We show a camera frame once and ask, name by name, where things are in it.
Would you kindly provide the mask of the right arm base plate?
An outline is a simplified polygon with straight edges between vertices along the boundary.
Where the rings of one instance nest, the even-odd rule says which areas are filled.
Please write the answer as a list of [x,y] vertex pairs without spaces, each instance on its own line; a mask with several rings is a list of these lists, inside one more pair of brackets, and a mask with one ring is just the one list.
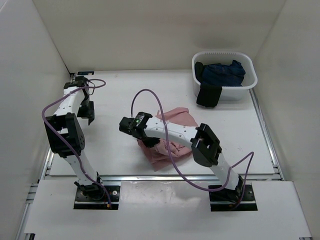
[[241,202],[227,200],[218,196],[218,192],[209,193],[211,212],[254,212],[258,211],[255,193],[251,184],[246,184]]

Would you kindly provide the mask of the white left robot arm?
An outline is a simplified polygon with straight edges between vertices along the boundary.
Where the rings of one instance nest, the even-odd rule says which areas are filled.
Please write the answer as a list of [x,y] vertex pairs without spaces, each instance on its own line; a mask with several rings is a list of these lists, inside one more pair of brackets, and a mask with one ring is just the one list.
[[78,121],[78,118],[87,119],[91,124],[95,119],[89,83],[85,76],[67,82],[63,87],[63,100],[52,116],[44,117],[44,124],[52,152],[68,162],[77,176],[74,183],[77,189],[88,198],[100,200],[105,188],[99,173],[85,155],[85,135]]

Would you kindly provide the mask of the pink trousers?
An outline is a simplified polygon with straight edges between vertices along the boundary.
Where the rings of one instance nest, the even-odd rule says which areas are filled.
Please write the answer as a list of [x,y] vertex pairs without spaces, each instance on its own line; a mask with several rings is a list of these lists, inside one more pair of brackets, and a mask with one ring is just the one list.
[[[187,127],[198,126],[195,119],[190,115],[189,109],[186,107],[176,107],[167,111],[164,113],[164,117],[165,120],[170,123],[184,125]],[[167,144],[164,139],[161,138],[160,142],[151,148],[144,146],[141,140],[137,140],[137,143],[155,172],[172,164],[167,150]],[[173,160],[176,163],[183,161],[192,154],[189,148],[177,142],[169,141],[169,149]]]

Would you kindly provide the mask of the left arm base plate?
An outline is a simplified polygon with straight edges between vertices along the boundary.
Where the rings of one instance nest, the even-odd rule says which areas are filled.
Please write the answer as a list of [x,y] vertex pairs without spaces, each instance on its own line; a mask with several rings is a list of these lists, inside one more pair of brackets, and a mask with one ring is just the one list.
[[109,194],[104,192],[104,189],[94,184],[89,186],[80,185],[77,181],[74,182],[77,186],[74,198],[73,208],[76,210],[118,210],[121,193],[120,185],[104,185]]

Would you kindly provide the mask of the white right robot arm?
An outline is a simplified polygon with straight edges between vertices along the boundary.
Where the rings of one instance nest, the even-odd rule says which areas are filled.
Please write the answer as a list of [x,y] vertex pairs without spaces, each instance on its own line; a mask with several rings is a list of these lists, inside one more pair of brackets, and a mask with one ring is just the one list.
[[141,140],[148,147],[154,146],[160,139],[167,143],[178,143],[191,150],[193,160],[200,166],[209,168],[218,178],[221,186],[204,188],[188,180],[178,169],[177,173],[189,185],[209,193],[215,193],[219,199],[236,202],[243,193],[244,179],[225,160],[220,140],[207,124],[200,126],[179,125],[157,118],[146,112],[139,112],[136,117],[123,117],[119,131]]

